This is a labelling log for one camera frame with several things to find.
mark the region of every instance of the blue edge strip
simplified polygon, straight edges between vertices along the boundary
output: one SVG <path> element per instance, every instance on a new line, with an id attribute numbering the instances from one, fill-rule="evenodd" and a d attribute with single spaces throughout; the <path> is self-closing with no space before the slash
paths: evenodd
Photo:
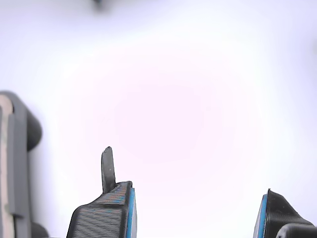
<path id="1" fill-rule="evenodd" d="M 131 238 L 131 230 L 132 230 L 132 216 L 134 209 L 134 196 L 135 191 L 134 188 L 131 188 L 130 198 L 129 198 L 129 215 L 128 215 L 128 223 L 127 223 L 127 238 Z"/>
<path id="2" fill-rule="evenodd" d="M 267 204 L 267 194 L 265 194 L 262 199 L 258 238 L 264 238 L 266 204 Z"/>

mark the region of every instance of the gray plastic part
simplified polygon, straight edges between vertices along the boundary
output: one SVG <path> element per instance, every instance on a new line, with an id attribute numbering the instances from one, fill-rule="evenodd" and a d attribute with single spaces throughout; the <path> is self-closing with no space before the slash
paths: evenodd
<path id="1" fill-rule="evenodd" d="M 1 107 L 1 102 L 0 102 L 0 122 L 1 122 L 0 123 L 0 139 L 2 140 L 3 135 L 1 133 L 1 129 L 3 130 L 3 128 L 1 128 L 1 126 L 2 126 L 2 107 Z M 2 216 L 0 216 L 0 237 L 3 237 Z"/>
<path id="2" fill-rule="evenodd" d="M 1 217 L 1 238 L 14 238 L 14 219 L 8 211 L 9 185 L 8 185 L 8 152 L 9 143 L 9 119 L 13 114 L 11 100 L 4 95 L 0 95 L 1 108 L 1 141 L 0 141 L 0 217 Z"/>
<path id="3" fill-rule="evenodd" d="M 7 237 L 1 221 L 0 238 L 31 238 L 27 151 L 36 146 L 42 131 L 38 121 L 15 94 L 0 92 L 0 95 L 0 100 L 7 98 L 13 106 L 13 113 L 8 115 L 7 138 L 1 133 L 1 139 L 6 140 L 7 150 L 8 204 L 5 204 L 5 215 L 11 216 L 14 222 L 14 234 Z"/>

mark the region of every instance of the black plastic tab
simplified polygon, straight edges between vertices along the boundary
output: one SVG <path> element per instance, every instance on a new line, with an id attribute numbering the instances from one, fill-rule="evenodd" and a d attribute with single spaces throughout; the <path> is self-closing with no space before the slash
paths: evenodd
<path id="1" fill-rule="evenodd" d="M 115 188 L 115 175 L 112 148 L 107 147 L 101 156 L 101 175 L 103 179 L 103 193 L 109 193 Z"/>

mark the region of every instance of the blurry object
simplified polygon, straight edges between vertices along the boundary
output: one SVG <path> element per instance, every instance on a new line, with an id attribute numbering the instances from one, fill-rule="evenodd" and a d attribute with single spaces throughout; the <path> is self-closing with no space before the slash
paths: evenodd
<path id="1" fill-rule="evenodd" d="M 261 202 L 253 238 L 317 238 L 317 228 L 269 189 Z"/>
<path id="2" fill-rule="evenodd" d="M 38 120 L 13 93 L 0 92 L 0 238 L 47 238 L 31 222 L 27 152 L 42 136 Z"/>

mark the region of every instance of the black ribbed surface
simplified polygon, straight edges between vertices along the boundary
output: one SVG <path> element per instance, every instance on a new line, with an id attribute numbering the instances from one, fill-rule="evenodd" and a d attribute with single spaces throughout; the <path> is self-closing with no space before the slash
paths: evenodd
<path id="1" fill-rule="evenodd" d="M 81 208 L 73 238 L 119 238 L 121 210 Z"/>
<path id="2" fill-rule="evenodd" d="M 67 238 L 125 238 L 132 182 L 121 182 L 109 193 L 77 208 Z"/>
<path id="3" fill-rule="evenodd" d="M 267 193 L 265 238 L 275 238 L 282 226 L 288 223 L 312 225 L 302 218 L 282 195 L 269 190 Z"/>

